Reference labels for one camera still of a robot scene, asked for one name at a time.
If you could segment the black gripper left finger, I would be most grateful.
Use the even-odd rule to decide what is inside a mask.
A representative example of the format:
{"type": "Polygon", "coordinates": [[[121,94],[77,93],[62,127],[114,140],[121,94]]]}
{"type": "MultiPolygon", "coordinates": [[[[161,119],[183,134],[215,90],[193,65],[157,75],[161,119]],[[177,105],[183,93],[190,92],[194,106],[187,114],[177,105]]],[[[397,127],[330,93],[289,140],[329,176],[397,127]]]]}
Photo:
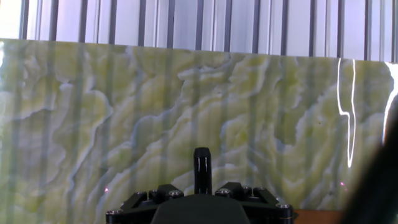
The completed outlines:
{"type": "Polygon", "coordinates": [[[172,184],[135,192],[120,208],[106,212],[106,224],[150,223],[161,204],[180,197],[184,197],[184,193],[172,184]]]}

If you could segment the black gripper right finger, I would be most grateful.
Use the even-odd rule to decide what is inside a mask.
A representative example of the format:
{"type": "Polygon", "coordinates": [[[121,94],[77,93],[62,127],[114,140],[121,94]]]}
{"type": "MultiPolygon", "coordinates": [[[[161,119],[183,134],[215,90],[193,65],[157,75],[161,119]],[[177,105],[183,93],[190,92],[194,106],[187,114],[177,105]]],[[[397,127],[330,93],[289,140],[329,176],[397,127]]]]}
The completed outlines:
{"type": "Polygon", "coordinates": [[[237,202],[250,223],[294,224],[294,208],[279,202],[264,187],[243,186],[239,182],[227,182],[215,191],[215,196],[237,202]]]}

